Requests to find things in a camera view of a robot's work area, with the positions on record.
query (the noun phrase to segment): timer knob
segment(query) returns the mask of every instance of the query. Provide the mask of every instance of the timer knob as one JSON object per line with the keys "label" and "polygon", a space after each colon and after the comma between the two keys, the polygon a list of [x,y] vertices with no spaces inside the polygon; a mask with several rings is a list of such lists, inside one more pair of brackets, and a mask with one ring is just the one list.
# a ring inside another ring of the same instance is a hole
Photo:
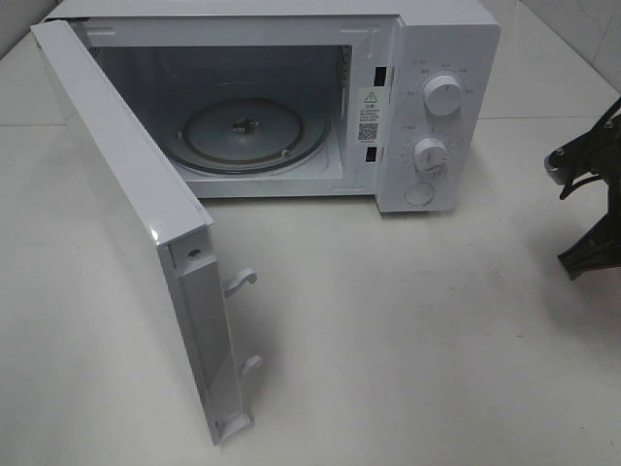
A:
{"label": "timer knob", "polygon": [[424,89],[427,110],[438,117],[446,117],[462,106],[461,83],[451,75],[432,78]]}
{"label": "timer knob", "polygon": [[414,146],[414,167],[419,172],[433,172],[448,162],[446,145],[435,138],[426,138]]}

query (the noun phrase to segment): label sticker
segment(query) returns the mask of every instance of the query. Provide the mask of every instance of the label sticker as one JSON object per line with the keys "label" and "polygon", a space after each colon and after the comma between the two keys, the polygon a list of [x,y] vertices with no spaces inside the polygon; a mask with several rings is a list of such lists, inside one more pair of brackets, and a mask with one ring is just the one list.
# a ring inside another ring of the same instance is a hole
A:
{"label": "label sticker", "polygon": [[361,87],[358,89],[357,140],[360,144],[376,144],[381,141],[381,121],[388,106],[385,87]]}

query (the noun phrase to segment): control panel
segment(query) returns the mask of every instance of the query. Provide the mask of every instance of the control panel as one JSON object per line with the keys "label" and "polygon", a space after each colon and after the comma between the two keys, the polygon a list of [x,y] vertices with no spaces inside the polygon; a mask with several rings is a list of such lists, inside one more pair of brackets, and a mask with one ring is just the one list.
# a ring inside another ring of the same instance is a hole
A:
{"label": "control panel", "polygon": [[499,38],[495,24],[405,28],[381,211],[453,208]]}

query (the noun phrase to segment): round button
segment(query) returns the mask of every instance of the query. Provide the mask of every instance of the round button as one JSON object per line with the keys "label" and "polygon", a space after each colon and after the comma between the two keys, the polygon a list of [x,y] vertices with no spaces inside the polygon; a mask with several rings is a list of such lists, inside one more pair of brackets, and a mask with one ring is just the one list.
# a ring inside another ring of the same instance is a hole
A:
{"label": "round button", "polygon": [[412,206],[424,206],[434,198],[434,187],[428,183],[413,184],[406,189],[406,201]]}
{"label": "round button", "polygon": [[462,106],[462,93],[462,85],[454,76],[436,76],[425,85],[425,105],[432,114],[446,117]]}
{"label": "round button", "polygon": [[440,139],[426,138],[414,146],[414,167],[419,172],[433,172],[448,163],[448,149]]}

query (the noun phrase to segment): open microwave door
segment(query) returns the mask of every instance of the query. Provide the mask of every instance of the open microwave door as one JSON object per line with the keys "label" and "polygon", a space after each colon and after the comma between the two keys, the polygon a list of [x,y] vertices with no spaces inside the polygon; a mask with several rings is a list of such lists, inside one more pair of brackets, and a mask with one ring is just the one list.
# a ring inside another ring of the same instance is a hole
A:
{"label": "open microwave door", "polygon": [[221,282],[212,219],[70,25],[32,31],[100,215],[180,376],[195,382],[199,397],[191,396],[218,444],[251,423],[241,381],[261,360],[236,363],[224,301],[256,277],[248,270]]}

